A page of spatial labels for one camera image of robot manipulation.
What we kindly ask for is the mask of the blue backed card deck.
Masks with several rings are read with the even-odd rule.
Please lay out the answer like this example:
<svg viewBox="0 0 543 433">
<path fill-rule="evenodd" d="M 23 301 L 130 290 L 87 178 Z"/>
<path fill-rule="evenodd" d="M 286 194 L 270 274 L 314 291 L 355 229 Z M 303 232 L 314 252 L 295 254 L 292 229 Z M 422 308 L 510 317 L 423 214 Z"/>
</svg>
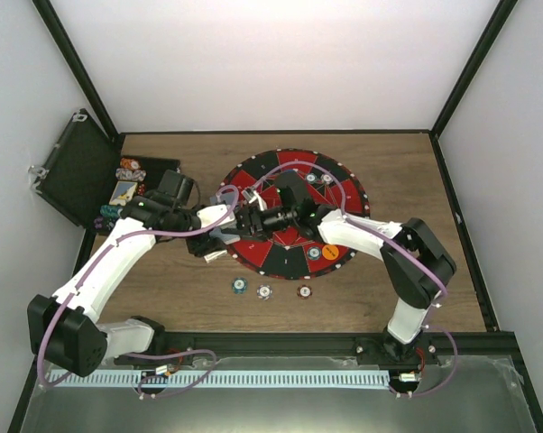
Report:
<svg viewBox="0 0 543 433">
<path fill-rule="evenodd" d="M 205 243 L 205 250 L 202 253 L 205 262 L 211 263 L 226 255 L 228 246 L 235 241 L 235 235 L 227 234 L 221 228 L 216 228 L 209 232 Z"/>
</svg>

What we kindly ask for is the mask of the orange big blind button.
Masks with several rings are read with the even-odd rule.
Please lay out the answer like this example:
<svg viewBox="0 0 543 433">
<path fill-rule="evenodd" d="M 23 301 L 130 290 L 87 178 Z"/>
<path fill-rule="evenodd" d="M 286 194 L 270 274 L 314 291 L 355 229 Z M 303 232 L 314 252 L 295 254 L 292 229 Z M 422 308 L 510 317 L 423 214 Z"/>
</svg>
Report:
<svg viewBox="0 0 543 433">
<path fill-rule="evenodd" d="M 329 261 L 335 261 L 340 255 L 339 248 L 333 244 L 325 244 L 322 247 L 322 256 Z"/>
</svg>

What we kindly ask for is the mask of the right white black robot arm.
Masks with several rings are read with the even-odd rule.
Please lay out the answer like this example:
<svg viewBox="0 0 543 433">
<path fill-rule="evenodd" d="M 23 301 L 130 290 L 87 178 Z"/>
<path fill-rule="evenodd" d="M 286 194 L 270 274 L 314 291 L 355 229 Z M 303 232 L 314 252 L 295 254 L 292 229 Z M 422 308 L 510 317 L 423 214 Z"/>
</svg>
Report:
<svg viewBox="0 0 543 433">
<path fill-rule="evenodd" d="M 402 364 L 416 352 L 428 313 L 447 295 L 456 263 L 437 237 L 418 218 L 399 224 L 355 216 L 318 203 L 307 182 L 287 170 L 274 181 L 280 204 L 267 208 L 255 187 L 243 190 L 245 205 L 236 212 L 241 238 L 263 240 L 293 227 L 300 236 L 323 244 L 342 246 L 383 262 L 398 297 L 383 331 L 386 357 Z"/>
</svg>

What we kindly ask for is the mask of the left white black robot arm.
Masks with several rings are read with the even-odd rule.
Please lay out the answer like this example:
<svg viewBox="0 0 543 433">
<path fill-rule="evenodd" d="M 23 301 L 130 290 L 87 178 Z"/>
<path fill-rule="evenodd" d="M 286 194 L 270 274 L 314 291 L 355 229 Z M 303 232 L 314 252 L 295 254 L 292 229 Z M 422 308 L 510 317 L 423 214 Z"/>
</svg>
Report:
<svg viewBox="0 0 543 433">
<path fill-rule="evenodd" d="M 133 266 L 159 238 L 191 238 L 231 224 L 240 196 L 233 185 L 216 194 L 216 204 L 194 211 L 185 207 L 193 181 L 176 171 L 163 174 L 160 186 L 132 198 L 120 211 L 104 243 L 83 267 L 50 297 L 35 296 L 27 308 L 32 352 L 39 378 L 44 364 L 85 377 L 111 358 L 140 357 L 159 363 L 166 340 L 141 318 L 101 324 L 101 313 Z"/>
</svg>

